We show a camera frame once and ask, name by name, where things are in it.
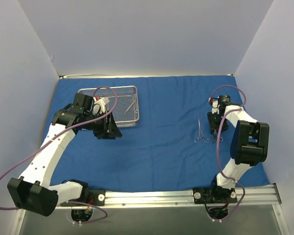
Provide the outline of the steel mesh instrument tray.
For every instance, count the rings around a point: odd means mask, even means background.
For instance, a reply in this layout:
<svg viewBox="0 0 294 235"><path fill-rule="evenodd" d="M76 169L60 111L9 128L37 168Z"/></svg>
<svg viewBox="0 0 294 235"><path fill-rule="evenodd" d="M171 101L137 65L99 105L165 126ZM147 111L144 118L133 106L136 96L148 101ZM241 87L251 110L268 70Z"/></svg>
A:
<svg viewBox="0 0 294 235"><path fill-rule="evenodd" d="M78 93L94 96L96 88L84 88L80 89ZM138 102L138 90L135 86L119 86L111 87L117 95L117 105L114 109L113 116L117 127L127 128L136 126L140 114L139 114L139 102ZM96 92L96 98L107 97L110 102L106 105L106 110L110 110L115 102L115 96L112 91L106 88L100 88ZM124 112L128 106L135 101L131 109L124 115Z"/></svg>

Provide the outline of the steel hemostat clamp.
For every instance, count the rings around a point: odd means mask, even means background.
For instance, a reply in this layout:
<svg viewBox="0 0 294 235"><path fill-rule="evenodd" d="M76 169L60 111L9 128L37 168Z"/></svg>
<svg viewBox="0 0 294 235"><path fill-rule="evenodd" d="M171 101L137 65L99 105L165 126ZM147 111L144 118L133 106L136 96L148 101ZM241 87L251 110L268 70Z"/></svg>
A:
<svg viewBox="0 0 294 235"><path fill-rule="evenodd" d="M198 120L198 136L194 138L194 142L199 143L200 141L202 141L204 143L208 143L209 139L204 137L204 135L203 135L200 118L198 118L197 120Z"/></svg>
<svg viewBox="0 0 294 235"><path fill-rule="evenodd" d="M211 141L211 143L216 143L217 140L219 140L220 142L223 142L223 138L222 137L218 138L218 133L216 130L214 130L211 135L210 141Z"/></svg>

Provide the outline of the steel needle holder forceps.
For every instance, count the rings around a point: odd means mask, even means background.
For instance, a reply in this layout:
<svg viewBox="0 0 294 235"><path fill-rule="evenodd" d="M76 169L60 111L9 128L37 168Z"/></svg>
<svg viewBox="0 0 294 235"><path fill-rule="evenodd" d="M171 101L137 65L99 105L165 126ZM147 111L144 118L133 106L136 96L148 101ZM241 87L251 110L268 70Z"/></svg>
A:
<svg viewBox="0 0 294 235"><path fill-rule="evenodd" d="M111 116L107 118L107 133L111 133Z"/></svg>

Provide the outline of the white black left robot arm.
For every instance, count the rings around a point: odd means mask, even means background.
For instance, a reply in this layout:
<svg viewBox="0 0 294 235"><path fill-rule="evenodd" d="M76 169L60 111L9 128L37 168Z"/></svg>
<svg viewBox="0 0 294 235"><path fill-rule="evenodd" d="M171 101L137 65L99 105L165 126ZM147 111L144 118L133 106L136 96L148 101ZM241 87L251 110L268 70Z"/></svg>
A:
<svg viewBox="0 0 294 235"><path fill-rule="evenodd" d="M11 178L7 188L15 206L49 216L56 206L69 201L84 205L89 199L88 184L68 180L51 186L54 170L66 147L80 130L90 130L97 139L114 140L122 137L112 111L106 109L109 98L76 93L73 103L58 110L47 136L30 165L19 176Z"/></svg>

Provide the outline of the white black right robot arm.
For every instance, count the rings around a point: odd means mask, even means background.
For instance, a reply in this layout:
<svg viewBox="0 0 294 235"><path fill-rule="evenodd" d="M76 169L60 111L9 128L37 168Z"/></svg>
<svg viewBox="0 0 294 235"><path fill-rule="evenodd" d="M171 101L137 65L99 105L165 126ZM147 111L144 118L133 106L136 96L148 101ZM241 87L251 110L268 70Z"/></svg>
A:
<svg viewBox="0 0 294 235"><path fill-rule="evenodd" d="M230 160L218 173L208 189L208 197L219 202L232 197L240 178L252 167L263 163L268 155L270 126L252 118L242 106L231 103L229 95L210 98L212 111L207 114L210 131L217 139L228 129L235 128L230 145Z"/></svg>

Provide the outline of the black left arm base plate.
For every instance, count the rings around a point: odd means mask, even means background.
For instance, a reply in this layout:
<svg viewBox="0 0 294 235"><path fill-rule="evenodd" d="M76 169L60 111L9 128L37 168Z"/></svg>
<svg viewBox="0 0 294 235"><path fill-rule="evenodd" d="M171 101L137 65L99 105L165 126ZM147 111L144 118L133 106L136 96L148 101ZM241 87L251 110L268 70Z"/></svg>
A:
<svg viewBox="0 0 294 235"><path fill-rule="evenodd" d="M102 189L86 189L77 199L71 199L68 202L63 202L61 206L72 206L71 201L82 202L94 206L104 206L106 191Z"/></svg>

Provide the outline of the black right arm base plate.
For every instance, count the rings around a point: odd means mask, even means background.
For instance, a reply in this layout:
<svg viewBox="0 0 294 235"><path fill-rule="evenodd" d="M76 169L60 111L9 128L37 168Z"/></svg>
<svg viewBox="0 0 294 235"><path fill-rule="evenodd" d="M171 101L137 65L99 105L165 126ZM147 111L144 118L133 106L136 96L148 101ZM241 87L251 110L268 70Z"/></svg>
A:
<svg viewBox="0 0 294 235"><path fill-rule="evenodd" d="M238 202L234 189L194 188L193 199L195 204L226 204Z"/></svg>

